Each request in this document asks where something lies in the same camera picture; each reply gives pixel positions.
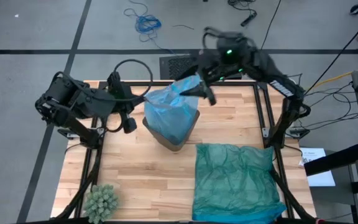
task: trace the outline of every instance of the concrete floor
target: concrete floor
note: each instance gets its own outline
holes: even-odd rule
[[[156,49],[152,42],[139,42],[135,19],[122,14],[127,7],[141,13],[142,6],[128,1],[91,1],[79,49]],[[278,0],[257,0],[252,8],[258,16],[248,25],[239,24],[248,13],[237,11],[223,0],[142,0],[149,13],[162,21],[157,43],[169,49],[198,49],[202,30],[214,26],[242,31],[261,45]],[[35,100],[47,89],[53,74],[66,68],[86,0],[0,0],[0,49],[67,50],[53,54],[0,54],[0,223],[16,222],[34,168],[45,123],[34,109]],[[358,0],[282,0],[272,23],[265,49],[341,49],[358,29],[358,16],[349,9]],[[183,24],[184,27],[172,27]],[[358,49],[353,42],[349,49]],[[105,80],[115,64],[126,58],[146,62],[159,79],[158,58],[165,55],[78,54],[71,75],[80,80]],[[308,88],[335,57],[334,54],[275,54],[279,69],[286,74],[304,73],[301,86]],[[342,55],[325,78],[358,68],[358,55]],[[146,80],[141,66],[120,67],[122,79]],[[323,85],[317,90],[340,87],[350,77]],[[313,103],[322,96],[307,97]],[[303,124],[337,118],[347,104],[328,98],[312,107]],[[352,110],[358,112],[357,105]],[[302,146],[339,151],[358,143],[358,119],[344,121],[312,131],[301,140]],[[38,187],[27,221],[49,218],[64,158],[66,140],[54,133],[45,158]],[[317,214],[330,218],[350,213],[348,205],[315,201]],[[352,222],[351,216],[338,221]]]

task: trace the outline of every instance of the yellow cable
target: yellow cable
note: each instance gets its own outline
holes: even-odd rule
[[[345,73],[345,74],[338,75],[338,76],[336,76],[336,77],[334,77],[334,78],[329,78],[329,79],[327,79],[327,80],[324,80],[324,81],[322,81],[322,82],[317,83],[313,88],[316,88],[317,86],[320,86],[320,85],[322,85],[322,84],[324,84],[324,83],[328,83],[328,82],[332,82],[332,81],[338,80],[338,79],[340,79],[340,78],[346,77],[346,76],[351,75],[351,74],[352,74],[352,72],[347,72],[347,73]]]

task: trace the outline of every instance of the white paper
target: white paper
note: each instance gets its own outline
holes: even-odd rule
[[[303,156],[301,163],[307,163],[315,159],[326,156],[326,152],[322,148],[301,148]],[[335,187],[333,173],[331,171],[322,172],[320,174],[308,177],[310,187]]]

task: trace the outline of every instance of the blue cable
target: blue cable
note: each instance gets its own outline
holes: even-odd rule
[[[127,17],[131,17],[131,16],[136,17],[135,30],[139,33],[139,40],[141,42],[148,42],[151,40],[159,49],[167,50],[171,54],[176,55],[172,50],[165,49],[165,48],[158,46],[158,44],[155,41],[156,38],[158,37],[157,30],[159,28],[161,28],[161,26],[162,26],[162,23],[160,22],[160,20],[151,14],[147,14],[147,12],[149,11],[149,8],[145,4],[140,3],[140,2],[134,2],[131,0],[128,0],[128,1],[133,4],[140,4],[146,8],[146,11],[142,15],[138,15],[136,13],[135,9],[133,9],[133,8],[127,8],[123,12],[124,15]]]

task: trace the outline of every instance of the black metal frame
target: black metal frame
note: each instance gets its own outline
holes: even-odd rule
[[[128,84],[130,84],[130,86],[147,86],[150,84],[149,81],[139,81],[139,82],[127,82]],[[157,81],[157,82],[153,82],[152,86],[167,86],[169,84],[171,84],[172,82],[170,81]],[[100,88],[104,88],[107,85],[107,82],[99,82],[99,89]],[[258,112],[258,117],[259,117],[259,124],[260,124],[260,130],[261,130],[261,135],[263,138],[263,132],[262,132],[262,128],[266,128],[265,125],[265,120],[264,120],[264,114],[263,114],[263,110],[262,110],[262,104],[261,104],[261,100],[260,100],[260,95],[259,95],[259,88],[258,86],[260,86],[261,90],[263,91],[264,94],[264,100],[265,100],[265,104],[266,104],[266,111],[267,111],[267,116],[268,116],[268,122],[270,126],[274,125],[274,118],[273,118],[273,111],[272,111],[272,106],[270,104],[270,97],[269,97],[269,92],[267,89],[267,85],[265,83],[257,83],[257,82],[253,82],[253,81],[237,81],[237,82],[217,82],[213,84],[214,86],[251,86],[254,90],[254,95],[255,95],[255,103],[257,105],[257,112]],[[92,120],[92,127],[95,128],[96,127],[96,123],[97,123],[97,118],[93,118]],[[99,156],[96,156],[97,159],[99,159],[98,161],[95,159],[95,163],[100,164],[101,162],[101,152],[102,152],[103,146],[101,146],[96,153],[99,154]],[[85,155],[85,161],[84,161],[84,166],[83,166],[83,171],[82,171],[82,176],[81,176],[81,185],[83,183],[85,183],[86,179],[88,178],[88,170],[89,170],[89,165],[90,165],[90,159],[92,156],[92,150],[91,149],[87,149],[86,151],[86,155]],[[278,163],[278,172],[280,174],[280,179],[274,178],[275,181],[280,182],[278,183],[279,187],[282,188],[287,188],[286,189],[282,189],[284,192],[284,199],[285,199],[285,205],[287,206],[287,211],[288,211],[288,217],[289,218],[294,218],[294,214],[293,214],[293,210],[292,210],[292,205],[291,205],[291,201],[290,199],[288,199],[288,197],[292,197],[292,195],[287,195],[287,192],[290,192],[288,190],[288,184],[287,184],[287,179],[286,179],[286,175],[285,175],[285,169],[284,169],[284,164],[283,164],[283,158],[282,158],[282,154],[281,154],[281,149],[279,148],[275,148],[275,153],[276,153],[276,157],[277,157],[277,163]],[[96,174],[96,176],[93,179],[93,184],[96,184],[98,181],[98,175]],[[75,218],[80,218],[81,217],[81,207],[82,207],[82,203],[83,203],[83,195],[81,196],[81,199],[79,200],[78,205],[76,206],[76,210],[75,210]]]

